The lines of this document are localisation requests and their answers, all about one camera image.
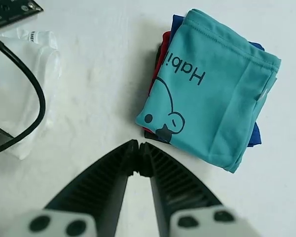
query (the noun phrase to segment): cartoon character print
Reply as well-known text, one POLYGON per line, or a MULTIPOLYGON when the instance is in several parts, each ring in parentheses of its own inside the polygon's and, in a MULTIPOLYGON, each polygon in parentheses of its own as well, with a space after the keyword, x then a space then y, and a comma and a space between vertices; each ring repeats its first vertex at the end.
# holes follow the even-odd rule
POLYGON ((158 127, 155 134, 166 142, 171 142, 172 135, 183 130, 185 119, 179 112, 174 111, 172 96, 164 80, 157 77, 154 83, 158 83, 159 90, 168 95, 168 101, 165 102, 168 104, 168 109, 160 110, 157 114, 146 114, 145 123, 154 121, 154 126, 158 127))

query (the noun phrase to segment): folded cloth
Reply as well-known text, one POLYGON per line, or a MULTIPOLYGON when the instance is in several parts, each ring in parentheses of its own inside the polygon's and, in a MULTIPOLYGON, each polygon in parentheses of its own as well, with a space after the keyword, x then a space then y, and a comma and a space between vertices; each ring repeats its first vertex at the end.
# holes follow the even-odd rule
MULTIPOLYGON (((183 20, 184 20, 184 17, 173 15, 170 40, 167 38, 168 35, 164 34, 164 36, 163 36, 164 42, 162 42, 162 44, 161 44, 161 47, 163 48, 163 54, 162 54, 162 57, 160 58, 161 61, 163 61, 163 58, 164 58, 164 56, 166 54, 166 51, 168 49, 166 42, 169 41, 169 45, 170 45, 173 36, 175 35, 176 31, 178 30, 178 28, 183 23, 183 20)), ((254 42, 249 42, 249 43, 264 51, 264 48, 262 47, 261 44, 254 43, 254 42)), ((160 55, 161 55, 161 48, 158 49, 155 65, 157 65, 160 55)), ((157 75, 158 72, 159 72, 159 68, 156 68, 155 71, 154 71, 154 75, 157 75)), ((151 82, 150 89, 152 88, 153 82, 154 82, 154 80, 152 80, 152 82, 151 82)), ((145 130, 145 133, 144 133, 145 138, 168 144, 167 141, 159 138, 157 135, 155 135, 149 129, 144 128, 144 130, 145 130)), ((252 132, 252 135, 251 135, 251 138, 250 138, 250 141, 248 143, 248 147, 254 147, 255 145, 260 145, 260 144, 262 144, 260 130, 259 130, 259 127, 258 127, 257 123, 255 123, 254 128, 253 128, 253 132, 252 132)))
POLYGON ((280 63, 212 17, 191 10, 136 123, 235 172, 280 63))

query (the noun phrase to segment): blue cloth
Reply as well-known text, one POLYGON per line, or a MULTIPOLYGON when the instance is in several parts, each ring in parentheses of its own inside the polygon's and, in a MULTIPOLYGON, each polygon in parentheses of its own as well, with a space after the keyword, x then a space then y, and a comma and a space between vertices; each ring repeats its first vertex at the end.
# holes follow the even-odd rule
POLYGON ((182 16, 178 16, 178 15, 173 15, 172 18, 172 27, 171 27, 171 34, 170 34, 170 41, 169 43, 171 43, 174 35, 176 34, 178 28, 182 25, 184 20, 184 17, 182 16))
MULTIPOLYGON (((170 35, 170 42, 169 43, 171 43, 171 41, 172 41, 175 33, 177 32, 178 28, 182 25, 183 20, 184 20, 183 16, 173 15, 172 27, 171 27, 171 35, 170 35)), ((264 51, 264 48, 262 47, 261 44, 254 43, 254 42, 249 42, 249 43, 252 44, 254 47, 257 47, 257 48, 264 51)), ((260 130, 259 130, 259 127, 258 127, 257 123, 255 123, 255 126, 253 128, 253 132, 252 132, 250 141, 248 143, 248 147, 254 147, 255 145, 260 145, 260 144, 262 144, 260 130)))
POLYGON ((280 64, 194 9, 177 30, 136 123, 233 173, 280 64))

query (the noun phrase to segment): black device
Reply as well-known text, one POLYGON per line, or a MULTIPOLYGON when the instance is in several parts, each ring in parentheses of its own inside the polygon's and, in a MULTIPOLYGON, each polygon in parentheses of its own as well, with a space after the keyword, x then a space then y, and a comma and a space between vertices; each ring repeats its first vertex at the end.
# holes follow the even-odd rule
POLYGON ((45 208, 90 214, 97 223, 97 237, 114 237, 127 179, 134 172, 150 178, 160 237, 169 236, 176 211, 222 204, 170 155, 131 140, 82 172, 45 208))
POLYGON ((34 16, 43 9, 32 0, 0 0, 0 28, 34 16))

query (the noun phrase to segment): red cloth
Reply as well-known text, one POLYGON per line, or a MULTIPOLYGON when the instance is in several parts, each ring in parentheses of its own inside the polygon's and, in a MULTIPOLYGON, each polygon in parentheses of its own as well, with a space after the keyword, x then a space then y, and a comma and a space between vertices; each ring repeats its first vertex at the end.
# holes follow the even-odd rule
MULTIPOLYGON (((159 73, 159 70, 161 68, 161 64, 162 64, 162 62, 164 60, 164 57, 166 56, 166 53, 168 51, 169 41, 170 41, 170 35, 171 35, 171 31, 167 31, 162 36, 162 44, 161 44, 160 57, 159 57, 157 66, 156 66, 156 68, 154 69, 154 72, 153 72, 152 81, 151 81, 150 88, 149 88, 149 94, 150 94, 151 88, 153 86, 153 83, 156 80, 156 77, 157 77, 157 75, 159 73)), ((148 128, 145 128, 145 127, 143 127, 143 128, 144 128, 144 130, 153 133, 148 128)))

